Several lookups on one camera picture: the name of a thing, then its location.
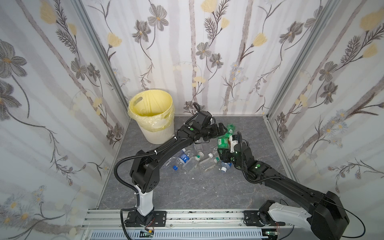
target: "wall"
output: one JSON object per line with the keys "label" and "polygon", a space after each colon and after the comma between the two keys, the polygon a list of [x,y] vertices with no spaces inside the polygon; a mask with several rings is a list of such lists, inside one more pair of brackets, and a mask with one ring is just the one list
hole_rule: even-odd
{"label": "wall", "polygon": [[164,89],[177,114],[194,101],[214,114],[268,112],[326,3],[82,2],[126,98]]}
{"label": "wall", "polygon": [[1,1],[0,39],[0,238],[78,238],[128,118],[69,1]]}
{"label": "wall", "polygon": [[[384,221],[383,7],[341,1],[270,117],[300,182],[337,193],[365,239]],[[361,234],[349,216],[344,235]]]}

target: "white trash can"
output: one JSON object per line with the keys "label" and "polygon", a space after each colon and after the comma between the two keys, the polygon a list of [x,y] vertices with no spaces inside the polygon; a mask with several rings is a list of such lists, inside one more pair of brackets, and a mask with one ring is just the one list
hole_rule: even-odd
{"label": "white trash can", "polygon": [[174,132],[175,107],[169,93],[152,89],[129,101],[128,115],[136,120],[148,142],[163,144]]}

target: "blue label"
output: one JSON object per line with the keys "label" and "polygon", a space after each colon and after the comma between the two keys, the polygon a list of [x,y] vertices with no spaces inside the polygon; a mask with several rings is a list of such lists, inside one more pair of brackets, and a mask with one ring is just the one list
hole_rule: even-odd
{"label": "blue label", "polygon": [[185,154],[180,156],[181,160],[183,160],[184,163],[186,163],[189,160],[189,157]]}

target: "clear plastic bottle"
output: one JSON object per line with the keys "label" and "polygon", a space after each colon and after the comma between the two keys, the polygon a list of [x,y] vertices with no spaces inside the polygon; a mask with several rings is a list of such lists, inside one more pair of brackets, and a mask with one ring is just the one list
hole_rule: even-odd
{"label": "clear plastic bottle", "polygon": [[221,162],[221,171],[226,172],[227,169],[230,169],[232,166],[232,163],[226,163],[226,162]]}
{"label": "clear plastic bottle", "polygon": [[197,140],[193,143],[195,151],[196,152],[202,152],[203,151],[203,145],[201,144],[203,141]]}
{"label": "clear plastic bottle", "polygon": [[204,153],[198,152],[196,156],[190,158],[184,165],[183,169],[187,172],[192,171],[197,164],[199,163],[200,159],[204,157]]}
{"label": "clear plastic bottle", "polygon": [[180,157],[176,159],[176,163],[172,167],[175,171],[177,171],[181,166],[183,166],[190,157],[192,157],[194,154],[194,151],[188,149],[186,150]]}
{"label": "clear plastic bottle", "polygon": [[212,169],[216,166],[216,164],[220,161],[220,158],[215,156],[214,154],[210,153],[208,154],[208,158],[204,159],[203,161],[199,162],[199,168],[202,172],[206,172],[209,169]]}
{"label": "clear plastic bottle", "polygon": [[176,160],[181,157],[185,152],[185,148],[181,149],[179,152],[177,152],[175,155],[173,155],[170,159],[168,159],[164,164],[163,168],[169,168],[173,165],[175,165]]}

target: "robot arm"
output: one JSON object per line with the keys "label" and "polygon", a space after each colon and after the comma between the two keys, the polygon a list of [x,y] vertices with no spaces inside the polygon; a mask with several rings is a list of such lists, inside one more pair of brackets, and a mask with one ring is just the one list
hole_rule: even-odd
{"label": "robot arm", "polygon": [[[140,150],[136,156],[120,160],[114,174],[119,182],[135,190],[138,195],[138,208],[135,210],[137,222],[148,225],[153,218],[152,194],[160,181],[159,170],[162,165],[182,148],[199,140],[204,141],[222,136],[227,129],[222,123],[216,124],[209,112],[200,111],[193,115],[177,130],[176,136],[154,150]],[[320,240],[339,240],[349,224],[349,218],[342,207],[339,197],[307,188],[280,174],[270,165],[256,161],[248,143],[243,143],[241,133],[231,136],[231,149],[218,149],[220,159],[231,162],[241,170],[246,180],[253,184],[271,187],[302,208],[280,205],[268,200],[257,215],[255,226],[262,227],[274,222],[287,222],[311,230]],[[117,174],[118,166],[134,159],[130,176],[134,187],[124,182]]]}
{"label": "robot arm", "polygon": [[305,187],[276,171],[270,165],[257,161],[248,144],[242,143],[241,134],[232,135],[231,144],[239,142],[230,149],[218,149],[220,159],[232,162],[243,171],[247,181],[265,186],[295,201],[302,208],[289,207],[268,200],[258,213],[259,226],[273,222],[286,222],[311,230],[319,239],[339,240],[349,224],[349,218],[339,197],[328,191],[326,194]]}

